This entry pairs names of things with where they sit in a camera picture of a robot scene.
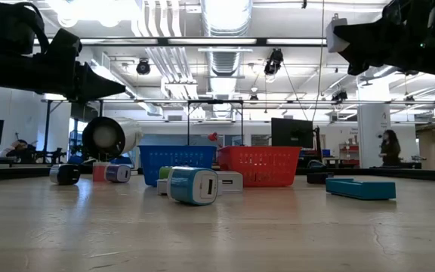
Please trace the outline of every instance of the usb port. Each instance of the usb port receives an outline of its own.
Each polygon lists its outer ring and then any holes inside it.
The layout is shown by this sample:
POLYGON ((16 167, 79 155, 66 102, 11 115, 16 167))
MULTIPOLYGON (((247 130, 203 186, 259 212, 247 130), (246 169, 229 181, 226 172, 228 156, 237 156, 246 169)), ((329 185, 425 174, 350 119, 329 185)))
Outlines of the usb port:
POLYGON ((213 180, 209 180, 209 188, 208 188, 208 194, 210 195, 210 194, 212 194, 212 181, 213 180))

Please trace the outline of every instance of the red basket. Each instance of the red basket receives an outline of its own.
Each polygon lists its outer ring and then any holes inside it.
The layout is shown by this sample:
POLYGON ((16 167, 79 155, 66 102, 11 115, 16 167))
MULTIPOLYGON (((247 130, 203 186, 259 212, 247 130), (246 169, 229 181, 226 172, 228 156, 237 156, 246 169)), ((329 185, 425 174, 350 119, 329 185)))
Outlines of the red basket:
POLYGON ((301 147, 225 147, 217 151, 222 171, 242 174, 244 187, 293 185, 301 147))

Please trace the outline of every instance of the person sitting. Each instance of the person sitting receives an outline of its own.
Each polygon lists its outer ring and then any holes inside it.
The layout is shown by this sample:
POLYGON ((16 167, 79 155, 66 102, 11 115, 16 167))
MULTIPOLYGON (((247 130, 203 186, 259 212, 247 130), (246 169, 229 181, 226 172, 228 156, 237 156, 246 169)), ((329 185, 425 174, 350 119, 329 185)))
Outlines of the person sitting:
POLYGON ((0 158, 19 157, 28 148, 28 143, 25 140, 16 140, 9 147, 0 151, 0 158))

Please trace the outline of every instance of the blue rectangular case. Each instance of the blue rectangular case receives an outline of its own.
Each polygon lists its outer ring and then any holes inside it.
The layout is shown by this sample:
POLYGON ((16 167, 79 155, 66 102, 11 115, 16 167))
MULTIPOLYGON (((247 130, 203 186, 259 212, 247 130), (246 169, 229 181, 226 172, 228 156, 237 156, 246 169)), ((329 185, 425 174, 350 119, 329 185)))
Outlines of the blue rectangular case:
POLYGON ((361 182, 352 178, 327 178, 326 191, 361 200, 385 200, 396 198, 395 182, 361 182))

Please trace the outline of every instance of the dark hair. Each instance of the dark hair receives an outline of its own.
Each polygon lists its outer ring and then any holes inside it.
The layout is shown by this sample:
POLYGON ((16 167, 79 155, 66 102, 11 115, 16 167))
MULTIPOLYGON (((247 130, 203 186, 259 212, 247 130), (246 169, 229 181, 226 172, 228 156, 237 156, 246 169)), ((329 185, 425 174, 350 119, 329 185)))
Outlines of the dark hair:
POLYGON ((397 134, 395 131, 393 131, 392 129, 388 129, 388 130, 384 131, 384 133, 387 133, 389 135, 389 144, 399 145, 399 139, 397 139, 397 134))

